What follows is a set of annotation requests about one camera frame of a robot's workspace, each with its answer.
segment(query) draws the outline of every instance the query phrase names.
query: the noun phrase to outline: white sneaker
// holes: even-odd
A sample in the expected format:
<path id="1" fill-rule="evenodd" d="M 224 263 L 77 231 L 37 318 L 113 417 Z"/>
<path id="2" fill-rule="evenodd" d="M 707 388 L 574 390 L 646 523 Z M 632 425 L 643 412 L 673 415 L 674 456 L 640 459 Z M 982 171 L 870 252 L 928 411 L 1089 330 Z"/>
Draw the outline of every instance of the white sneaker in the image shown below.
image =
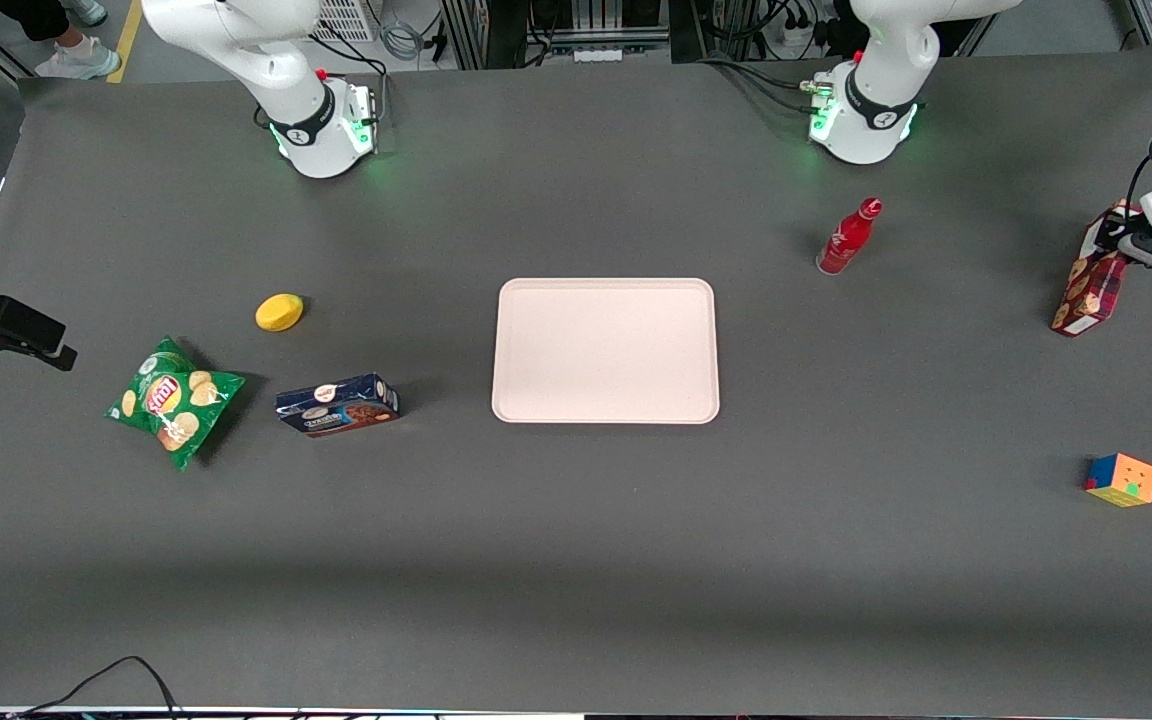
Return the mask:
<path id="1" fill-rule="evenodd" d="M 91 79 L 108 76 L 122 63 L 123 59 L 119 58 L 118 53 L 105 47 L 100 44 L 99 38 L 93 37 L 91 58 L 79 58 L 58 45 L 55 53 L 47 58 L 44 65 L 38 65 L 33 73 L 38 73 L 43 77 Z"/>
<path id="2" fill-rule="evenodd" d="M 96 0 L 60 0 L 60 3 L 76 15 L 83 26 L 99 26 L 109 17 L 104 6 Z"/>

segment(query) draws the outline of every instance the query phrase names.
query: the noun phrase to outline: chip bag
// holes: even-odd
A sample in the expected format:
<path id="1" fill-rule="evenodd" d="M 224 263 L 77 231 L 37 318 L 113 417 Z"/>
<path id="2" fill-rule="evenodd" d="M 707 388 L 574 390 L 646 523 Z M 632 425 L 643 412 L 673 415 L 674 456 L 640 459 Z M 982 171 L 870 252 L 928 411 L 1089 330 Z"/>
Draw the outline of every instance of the chip bag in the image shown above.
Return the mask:
<path id="1" fill-rule="evenodd" d="M 243 382 L 238 376 L 197 369 L 172 338 L 164 338 L 106 415 L 159 438 L 175 467 L 184 470 Z"/>

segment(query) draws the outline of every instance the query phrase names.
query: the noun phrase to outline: plastic tray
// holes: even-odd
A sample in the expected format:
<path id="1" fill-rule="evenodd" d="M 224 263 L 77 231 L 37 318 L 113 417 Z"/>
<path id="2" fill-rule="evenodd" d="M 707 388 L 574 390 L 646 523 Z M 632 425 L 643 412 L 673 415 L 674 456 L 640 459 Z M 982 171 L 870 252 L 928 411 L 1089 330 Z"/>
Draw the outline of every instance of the plastic tray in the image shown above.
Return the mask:
<path id="1" fill-rule="evenodd" d="M 506 423 L 713 420 L 713 288 L 699 278 L 513 279 L 500 288 L 492 410 Z"/>

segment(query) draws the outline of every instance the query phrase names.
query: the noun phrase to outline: cookie box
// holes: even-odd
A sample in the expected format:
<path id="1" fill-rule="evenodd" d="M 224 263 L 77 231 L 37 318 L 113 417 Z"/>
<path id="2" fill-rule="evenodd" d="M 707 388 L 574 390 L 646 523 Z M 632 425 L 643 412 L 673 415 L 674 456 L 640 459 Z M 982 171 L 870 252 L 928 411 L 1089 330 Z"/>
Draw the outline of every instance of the cookie box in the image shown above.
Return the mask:
<path id="1" fill-rule="evenodd" d="M 278 393 L 278 418 L 310 437 L 397 419 L 397 393 L 376 373 Z"/>

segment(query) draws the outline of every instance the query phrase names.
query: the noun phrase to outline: snack box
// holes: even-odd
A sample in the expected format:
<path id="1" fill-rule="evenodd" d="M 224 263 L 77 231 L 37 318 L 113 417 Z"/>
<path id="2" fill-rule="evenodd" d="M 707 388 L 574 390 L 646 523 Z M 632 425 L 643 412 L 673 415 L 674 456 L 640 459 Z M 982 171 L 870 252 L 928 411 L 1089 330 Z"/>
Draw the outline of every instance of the snack box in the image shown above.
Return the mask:
<path id="1" fill-rule="evenodd" d="M 397 393 L 376 373 L 278 393 L 278 418 L 310 437 L 396 420 Z"/>
<path id="2" fill-rule="evenodd" d="M 1128 213 L 1137 215 L 1139 211 L 1129 209 Z M 1126 230 L 1123 214 L 1119 205 L 1087 226 L 1078 259 L 1074 260 L 1069 281 L 1064 283 L 1061 305 L 1052 318 L 1051 327 L 1062 336 L 1077 338 L 1114 314 L 1128 259 L 1120 251 L 1105 248 L 1116 247 L 1116 236 Z"/>

